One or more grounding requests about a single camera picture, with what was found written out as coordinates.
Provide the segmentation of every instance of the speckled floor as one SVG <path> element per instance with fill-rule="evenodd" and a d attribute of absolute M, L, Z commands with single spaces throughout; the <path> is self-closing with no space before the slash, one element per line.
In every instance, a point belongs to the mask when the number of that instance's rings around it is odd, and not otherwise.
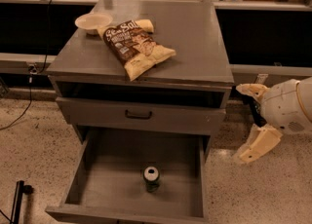
<path fill-rule="evenodd" d="M 28 104 L 27 91 L 0 99 L 0 127 Z M 0 131 L 0 209 L 11 215 L 18 180 L 34 188 L 24 196 L 20 224 L 57 224 L 46 212 L 58 205 L 81 147 L 49 92 L 33 94 L 31 107 Z M 269 154 L 247 166 L 232 161 L 252 123 L 250 111 L 231 100 L 206 163 L 210 224 L 308 224 L 312 220 L 312 137 L 284 136 Z M 0 216 L 0 224 L 8 221 Z"/>

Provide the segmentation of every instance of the white robot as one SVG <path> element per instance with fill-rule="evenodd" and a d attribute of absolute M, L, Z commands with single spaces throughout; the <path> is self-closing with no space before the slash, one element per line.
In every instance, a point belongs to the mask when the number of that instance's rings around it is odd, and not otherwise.
<path fill-rule="evenodd" d="M 260 115 L 266 125 L 253 125 L 247 142 L 234 155 L 235 161 L 247 164 L 257 160 L 280 141 L 283 134 L 312 134 L 312 77 L 291 79 L 272 88 L 261 84 L 242 84 L 236 87 L 260 105 Z"/>

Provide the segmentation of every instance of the cabinet top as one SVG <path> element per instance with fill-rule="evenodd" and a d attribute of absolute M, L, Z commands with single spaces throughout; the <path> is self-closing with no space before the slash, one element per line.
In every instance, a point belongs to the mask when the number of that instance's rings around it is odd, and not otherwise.
<path fill-rule="evenodd" d="M 153 39 L 176 50 L 176 56 L 157 64 L 134 83 L 233 83 L 212 3 L 100 0 L 93 12 L 112 15 L 112 25 L 130 19 L 150 19 L 155 28 Z M 104 41 L 82 29 L 77 29 L 47 71 L 51 75 L 99 76 L 129 83 L 124 67 Z"/>

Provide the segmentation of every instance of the chip bag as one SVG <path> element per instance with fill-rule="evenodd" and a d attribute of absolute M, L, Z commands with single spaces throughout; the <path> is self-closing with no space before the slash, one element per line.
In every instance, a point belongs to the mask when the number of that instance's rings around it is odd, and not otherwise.
<path fill-rule="evenodd" d="M 119 58 L 131 81 L 155 64 L 176 55 L 173 49 L 156 43 L 148 32 L 153 32 L 150 20 L 129 20 L 115 27 L 98 29 L 99 36 Z"/>

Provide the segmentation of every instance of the white bowl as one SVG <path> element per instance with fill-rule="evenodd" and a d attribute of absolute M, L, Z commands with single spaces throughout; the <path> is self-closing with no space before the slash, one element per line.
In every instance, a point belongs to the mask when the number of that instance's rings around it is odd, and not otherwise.
<path fill-rule="evenodd" d="M 97 35 L 97 29 L 109 25 L 113 17 L 106 13 L 89 13 L 75 20 L 77 27 L 85 29 L 88 34 Z"/>

